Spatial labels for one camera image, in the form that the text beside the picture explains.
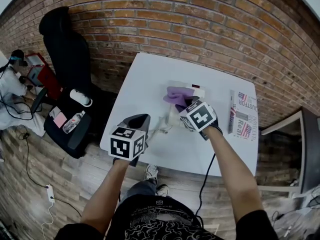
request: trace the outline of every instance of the pink paper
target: pink paper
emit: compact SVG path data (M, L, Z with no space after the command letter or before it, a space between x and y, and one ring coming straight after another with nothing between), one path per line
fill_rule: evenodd
M60 112L53 121L56 126L61 128L61 126L64 125L65 121L67 121L67 118L65 117L64 113Z

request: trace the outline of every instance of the white shirt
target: white shirt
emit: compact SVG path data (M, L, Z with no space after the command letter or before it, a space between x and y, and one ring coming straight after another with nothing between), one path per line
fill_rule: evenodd
M17 96L26 95L27 87L20 83L10 65L3 72L0 72L0 77L0 93L2 96L0 100L3 99L3 102L11 105L13 103L12 94Z

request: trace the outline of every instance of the brick wall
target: brick wall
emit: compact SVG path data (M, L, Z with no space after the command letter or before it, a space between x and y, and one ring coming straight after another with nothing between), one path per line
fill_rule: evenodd
M0 50L50 61L38 26L60 6L105 90L118 92L137 52L148 52L253 82L262 127L300 106L320 115L320 25L301 0L14 0L0 16Z
M272 132L259 136L255 179L262 186L290 186L301 171L300 136Z

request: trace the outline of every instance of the power strip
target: power strip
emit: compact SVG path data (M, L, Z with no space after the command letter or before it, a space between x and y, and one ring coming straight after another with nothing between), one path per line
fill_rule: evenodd
M46 193L48 194L48 200L51 203L55 203L55 195L54 195L54 188L51 185L46 185Z

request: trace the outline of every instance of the white table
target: white table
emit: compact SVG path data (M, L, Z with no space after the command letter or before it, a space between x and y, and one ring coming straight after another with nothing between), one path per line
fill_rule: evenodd
M109 150L107 139L111 128L127 117L149 114L149 129L154 129L159 118L169 112L170 104L163 101L163 97L167 94L171 81L206 87L205 101L215 109L223 135L255 174L258 138L256 141L248 141L228 135L230 90L240 90L256 97L254 84L212 68L153 54L136 55L113 106L100 147ZM173 127L168 134L157 134L139 160L160 167L205 175L213 154L210 141L205 141L199 133ZM209 175L221 176L216 159Z

